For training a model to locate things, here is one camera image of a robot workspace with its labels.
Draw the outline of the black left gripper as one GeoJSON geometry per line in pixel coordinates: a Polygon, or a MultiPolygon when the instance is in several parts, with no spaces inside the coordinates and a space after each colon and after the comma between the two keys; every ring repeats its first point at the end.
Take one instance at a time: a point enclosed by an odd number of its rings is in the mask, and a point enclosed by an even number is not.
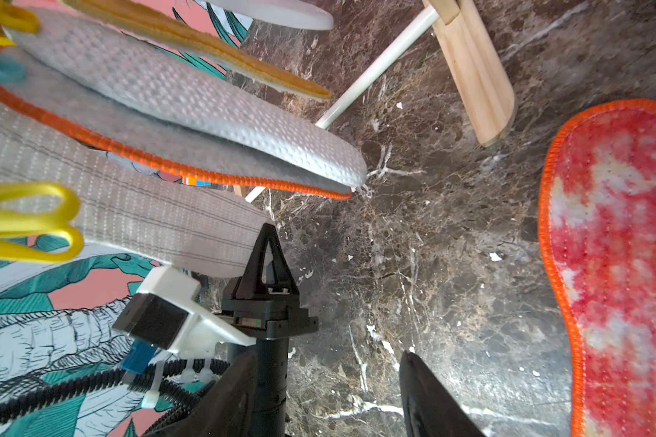
{"type": "Polygon", "coordinates": [[[233,297],[222,300],[222,315],[256,340],[228,346],[231,362],[247,351],[257,356],[249,435],[284,436],[289,338],[318,331],[319,320],[300,305],[275,225],[262,225],[233,297]]]}

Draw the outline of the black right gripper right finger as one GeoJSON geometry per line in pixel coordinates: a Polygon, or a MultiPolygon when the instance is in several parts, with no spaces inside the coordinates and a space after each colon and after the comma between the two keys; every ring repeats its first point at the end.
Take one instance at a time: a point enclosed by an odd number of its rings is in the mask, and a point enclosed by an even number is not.
{"type": "Polygon", "coordinates": [[[408,437],[484,437],[417,354],[402,354],[399,384],[408,437]]]}

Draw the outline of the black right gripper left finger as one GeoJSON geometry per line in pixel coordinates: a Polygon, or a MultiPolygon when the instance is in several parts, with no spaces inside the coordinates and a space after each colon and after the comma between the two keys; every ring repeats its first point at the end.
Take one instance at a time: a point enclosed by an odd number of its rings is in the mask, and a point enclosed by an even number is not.
{"type": "Polygon", "coordinates": [[[257,354],[240,355],[184,419],[144,436],[249,436],[257,388],[257,354]]]}

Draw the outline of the wooden hanger rack frame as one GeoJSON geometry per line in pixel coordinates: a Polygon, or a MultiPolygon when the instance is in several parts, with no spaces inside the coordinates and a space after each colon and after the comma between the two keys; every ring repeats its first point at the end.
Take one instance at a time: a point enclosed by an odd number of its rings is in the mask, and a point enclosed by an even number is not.
{"type": "MultiPolygon", "coordinates": [[[[419,1],[324,1],[332,30],[309,31],[255,21],[243,49],[341,95],[422,10],[419,1]]],[[[428,30],[330,127],[358,149],[366,184],[348,200],[274,190],[282,202],[355,209],[371,195],[493,209],[519,196],[506,182],[496,147],[482,147],[437,37],[428,30]]]]}

